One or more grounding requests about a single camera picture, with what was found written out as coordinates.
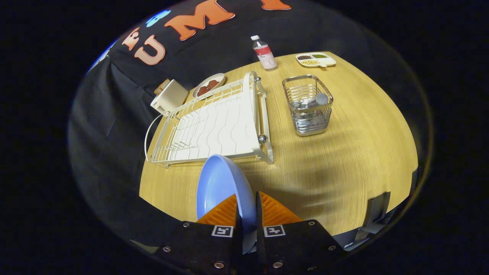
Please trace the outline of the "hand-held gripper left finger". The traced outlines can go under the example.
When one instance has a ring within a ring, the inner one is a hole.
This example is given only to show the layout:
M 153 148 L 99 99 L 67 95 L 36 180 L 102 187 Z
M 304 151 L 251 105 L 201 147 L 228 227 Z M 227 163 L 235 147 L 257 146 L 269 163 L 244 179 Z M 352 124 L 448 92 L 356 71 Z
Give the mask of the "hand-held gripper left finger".
M 236 275 L 242 248 L 242 221 L 233 194 L 198 221 L 180 222 L 154 254 L 186 275 Z

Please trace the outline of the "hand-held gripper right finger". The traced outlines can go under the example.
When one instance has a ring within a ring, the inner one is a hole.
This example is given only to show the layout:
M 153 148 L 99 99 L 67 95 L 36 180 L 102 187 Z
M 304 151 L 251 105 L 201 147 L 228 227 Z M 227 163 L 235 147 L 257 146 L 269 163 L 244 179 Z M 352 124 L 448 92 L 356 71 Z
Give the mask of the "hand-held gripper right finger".
M 319 275 L 346 258 L 317 220 L 302 220 L 264 192 L 256 192 L 259 270 L 264 275 Z

